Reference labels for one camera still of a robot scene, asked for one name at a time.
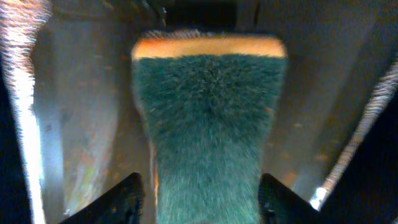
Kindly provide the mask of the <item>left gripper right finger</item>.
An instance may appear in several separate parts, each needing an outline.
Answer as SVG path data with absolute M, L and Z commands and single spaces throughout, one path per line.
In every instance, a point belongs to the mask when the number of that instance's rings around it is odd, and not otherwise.
M 270 174 L 262 174 L 258 202 L 263 224 L 320 223 L 320 214 Z

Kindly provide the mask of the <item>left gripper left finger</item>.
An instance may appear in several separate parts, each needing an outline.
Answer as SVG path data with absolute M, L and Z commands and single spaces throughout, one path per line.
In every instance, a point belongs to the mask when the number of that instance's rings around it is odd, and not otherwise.
M 140 224 L 144 197 L 141 175 L 133 172 L 60 224 Z

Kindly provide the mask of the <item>green and yellow sponge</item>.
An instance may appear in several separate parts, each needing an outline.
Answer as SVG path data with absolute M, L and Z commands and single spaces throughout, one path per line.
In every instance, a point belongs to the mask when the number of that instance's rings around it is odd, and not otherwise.
M 157 223 L 260 223 L 264 145 L 288 64 L 283 41 L 152 30 L 131 56 Z

